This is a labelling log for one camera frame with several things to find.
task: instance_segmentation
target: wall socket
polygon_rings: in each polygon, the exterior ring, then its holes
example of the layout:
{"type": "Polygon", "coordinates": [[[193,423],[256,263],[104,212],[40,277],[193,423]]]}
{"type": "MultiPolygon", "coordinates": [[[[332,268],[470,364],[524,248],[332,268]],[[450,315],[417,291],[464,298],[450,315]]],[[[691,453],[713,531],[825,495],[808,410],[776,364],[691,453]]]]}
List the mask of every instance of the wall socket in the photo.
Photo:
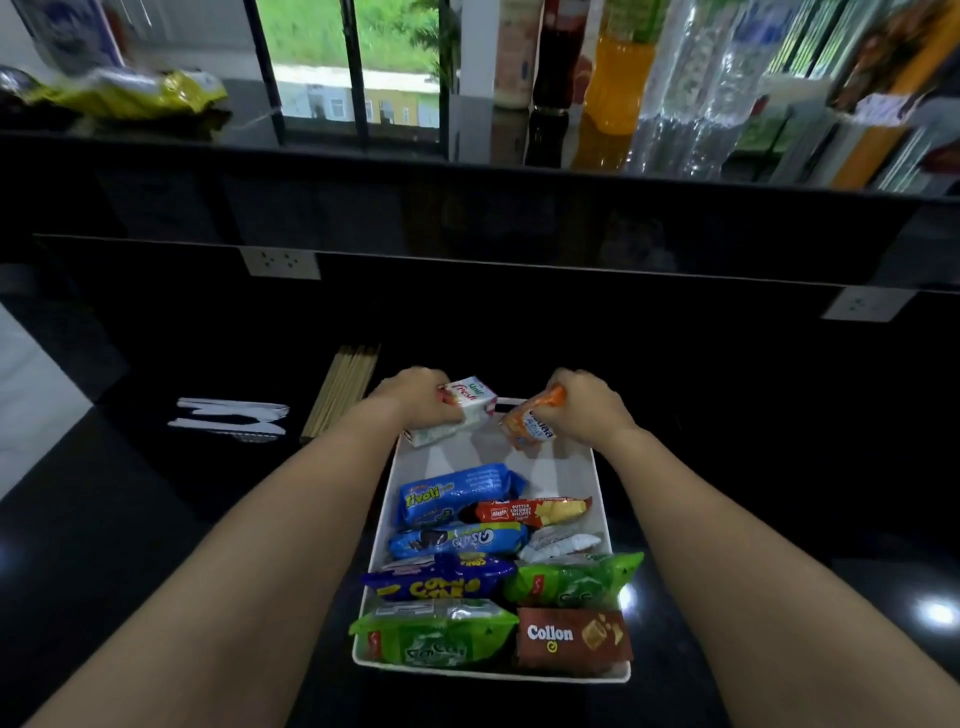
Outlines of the wall socket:
{"type": "Polygon", "coordinates": [[[849,285],[830,304],[823,318],[834,321],[893,321],[906,303],[917,295],[903,288],[877,288],[872,285],[849,285]]]}
{"type": "Polygon", "coordinates": [[[320,266],[313,251],[244,247],[240,255],[251,276],[320,280],[320,266]]]}

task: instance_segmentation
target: snack packet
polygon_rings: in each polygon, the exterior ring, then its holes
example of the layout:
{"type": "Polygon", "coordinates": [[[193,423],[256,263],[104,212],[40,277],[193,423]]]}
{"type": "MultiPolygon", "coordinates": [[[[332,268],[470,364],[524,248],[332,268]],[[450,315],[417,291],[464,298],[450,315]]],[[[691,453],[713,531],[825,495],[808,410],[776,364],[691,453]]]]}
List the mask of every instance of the snack packet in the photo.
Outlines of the snack packet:
{"type": "Polygon", "coordinates": [[[496,394],[475,376],[451,381],[437,391],[439,393],[438,397],[447,404],[460,405],[460,408],[464,411],[464,420],[456,425],[437,425],[424,429],[404,430],[403,434],[415,448],[435,443],[454,432],[474,429],[482,425],[488,417],[492,416],[493,408],[496,406],[496,394]]]}
{"type": "Polygon", "coordinates": [[[28,103],[49,101],[102,119],[130,121],[198,114],[227,98],[227,90],[203,71],[143,73],[129,68],[94,68],[79,78],[42,85],[28,103]]]}
{"type": "Polygon", "coordinates": [[[517,616],[521,667],[595,674],[634,659],[619,611],[521,608],[517,616]]]}
{"type": "Polygon", "coordinates": [[[582,516],[593,498],[542,497],[520,500],[487,500],[477,503],[474,513],[483,523],[519,521],[540,528],[582,516]]]}
{"type": "Polygon", "coordinates": [[[510,637],[516,615],[489,599],[427,599],[378,607],[354,622],[367,656],[394,665],[459,667],[491,657],[510,637]]]}
{"type": "Polygon", "coordinates": [[[522,523],[454,522],[398,533],[390,540],[390,552],[397,559],[457,551],[513,554],[526,543],[527,527],[522,523]]]}
{"type": "Polygon", "coordinates": [[[536,397],[518,404],[505,414],[500,421],[500,430],[516,449],[529,448],[552,440],[556,437],[554,431],[538,420],[530,410],[544,404],[559,407],[565,401],[566,390],[560,384],[556,384],[546,392],[540,392],[536,397]]]}
{"type": "Polygon", "coordinates": [[[548,525],[530,537],[530,542],[518,554],[521,561],[536,564],[557,556],[586,551],[601,542],[592,533],[584,533],[579,524],[548,525]]]}
{"type": "Polygon", "coordinates": [[[574,554],[542,564],[518,564],[503,594],[524,606],[577,609],[617,605],[617,595],[643,561],[643,552],[574,554]]]}
{"type": "Polygon", "coordinates": [[[480,465],[400,486],[396,524],[415,526],[454,521],[478,500],[517,497],[527,481],[503,463],[480,465]]]}
{"type": "Polygon", "coordinates": [[[489,596],[500,579],[515,571],[509,561],[463,551],[396,561],[368,573],[363,580],[377,596],[390,601],[473,597],[489,596]]]}

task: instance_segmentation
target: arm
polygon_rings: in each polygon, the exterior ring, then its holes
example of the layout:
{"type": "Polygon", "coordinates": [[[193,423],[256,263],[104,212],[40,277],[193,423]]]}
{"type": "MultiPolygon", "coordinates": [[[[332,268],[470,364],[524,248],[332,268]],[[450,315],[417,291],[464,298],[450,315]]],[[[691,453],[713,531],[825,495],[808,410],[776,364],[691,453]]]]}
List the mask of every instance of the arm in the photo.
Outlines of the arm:
{"type": "Polygon", "coordinates": [[[616,469],[735,725],[955,724],[960,687],[866,599],[637,427],[602,380],[555,379],[566,405],[537,416],[616,469]]]}
{"type": "Polygon", "coordinates": [[[463,419],[446,381],[385,380],[271,473],[28,726],[282,725],[396,436],[463,419]]]}

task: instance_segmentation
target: orange juice bottle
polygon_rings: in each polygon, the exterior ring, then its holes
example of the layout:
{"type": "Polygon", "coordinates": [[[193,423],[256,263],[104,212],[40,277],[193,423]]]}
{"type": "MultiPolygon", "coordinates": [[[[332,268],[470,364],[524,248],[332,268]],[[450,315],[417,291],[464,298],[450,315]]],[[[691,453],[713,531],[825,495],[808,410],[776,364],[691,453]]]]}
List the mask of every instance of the orange juice bottle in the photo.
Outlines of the orange juice bottle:
{"type": "Polygon", "coordinates": [[[670,0],[607,0],[584,99],[601,133],[632,134],[670,0]]]}

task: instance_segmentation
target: green grass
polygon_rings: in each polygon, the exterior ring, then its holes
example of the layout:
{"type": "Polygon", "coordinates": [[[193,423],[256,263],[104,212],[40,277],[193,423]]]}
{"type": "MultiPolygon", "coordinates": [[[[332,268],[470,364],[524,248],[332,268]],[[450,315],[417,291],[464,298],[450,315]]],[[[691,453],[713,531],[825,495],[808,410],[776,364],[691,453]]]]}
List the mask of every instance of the green grass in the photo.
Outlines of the green grass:
{"type": "MultiPolygon", "coordinates": [[[[416,0],[355,0],[364,68],[431,73],[437,51],[418,46],[415,33],[436,26],[436,11],[416,0]]],[[[338,0],[257,0],[274,63],[347,67],[338,0]]]]}

